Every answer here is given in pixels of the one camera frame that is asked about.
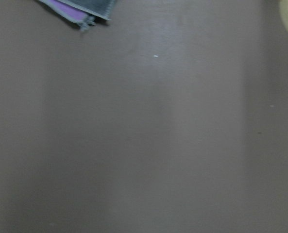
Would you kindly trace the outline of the grey folded cloth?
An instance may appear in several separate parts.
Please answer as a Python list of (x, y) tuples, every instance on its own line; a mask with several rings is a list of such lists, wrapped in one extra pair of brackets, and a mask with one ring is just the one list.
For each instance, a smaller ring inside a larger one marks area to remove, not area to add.
[(116, 0), (39, 0), (81, 31), (95, 25), (95, 19), (109, 20)]

